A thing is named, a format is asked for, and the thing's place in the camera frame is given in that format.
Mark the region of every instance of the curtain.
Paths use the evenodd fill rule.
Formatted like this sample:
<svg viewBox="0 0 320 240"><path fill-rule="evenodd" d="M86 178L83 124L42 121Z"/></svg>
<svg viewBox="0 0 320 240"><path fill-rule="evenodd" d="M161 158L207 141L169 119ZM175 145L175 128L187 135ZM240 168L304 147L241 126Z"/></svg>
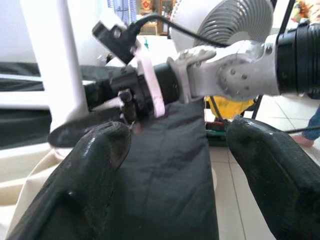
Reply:
<svg viewBox="0 0 320 240"><path fill-rule="evenodd" d="M107 0L107 3L125 24L129 25L137 20L136 0Z"/></svg>

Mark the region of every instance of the fan grille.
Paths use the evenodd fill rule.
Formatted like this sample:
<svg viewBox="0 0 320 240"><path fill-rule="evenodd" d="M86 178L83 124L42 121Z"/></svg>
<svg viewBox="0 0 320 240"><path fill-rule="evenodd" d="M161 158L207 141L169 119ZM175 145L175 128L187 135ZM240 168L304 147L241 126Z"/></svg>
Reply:
<svg viewBox="0 0 320 240"><path fill-rule="evenodd" d="M243 40L235 37L238 33L245 33L250 40L264 42L272 21L273 9L269 1L225 0L206 17L198 34L222 44ZM199 40L194 43L195 46L203 44Z"/></svg>

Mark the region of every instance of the white fan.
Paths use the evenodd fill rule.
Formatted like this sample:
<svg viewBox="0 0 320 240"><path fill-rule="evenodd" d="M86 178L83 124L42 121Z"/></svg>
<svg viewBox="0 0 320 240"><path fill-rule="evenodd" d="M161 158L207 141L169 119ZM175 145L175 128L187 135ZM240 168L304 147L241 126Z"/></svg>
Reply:
<svg viewBox="0 0 320 240"><path fill-rule="evenodd" d="M178 0L171 21L222 44L241 40L264 42L273 22L270 0ZM175 29L171 37L177 51L204 43Z"/></svg>

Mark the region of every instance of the black cylindrical motor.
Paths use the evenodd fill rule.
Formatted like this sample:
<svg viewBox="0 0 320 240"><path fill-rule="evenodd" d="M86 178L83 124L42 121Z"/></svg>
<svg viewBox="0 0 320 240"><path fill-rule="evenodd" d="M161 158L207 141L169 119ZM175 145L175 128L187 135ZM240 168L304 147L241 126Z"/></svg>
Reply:
<svg viewBox="0 0 320 240"><path fill-rule="evenodd" d="M277 79L280 93L320 90L320 24L299 26L281 34L277 42Z"/></svg>

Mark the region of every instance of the dark gray cloth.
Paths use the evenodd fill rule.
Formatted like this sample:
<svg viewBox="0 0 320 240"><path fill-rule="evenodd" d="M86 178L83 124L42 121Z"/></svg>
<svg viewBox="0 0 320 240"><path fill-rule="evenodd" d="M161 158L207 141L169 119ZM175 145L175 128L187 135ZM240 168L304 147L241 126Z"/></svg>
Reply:
<svg viewBox="0 0 320 240"><path fill-rule="evenodd" d="M218 240L202 101L167 106L134 135L110 204L110 239Z"/></svg>

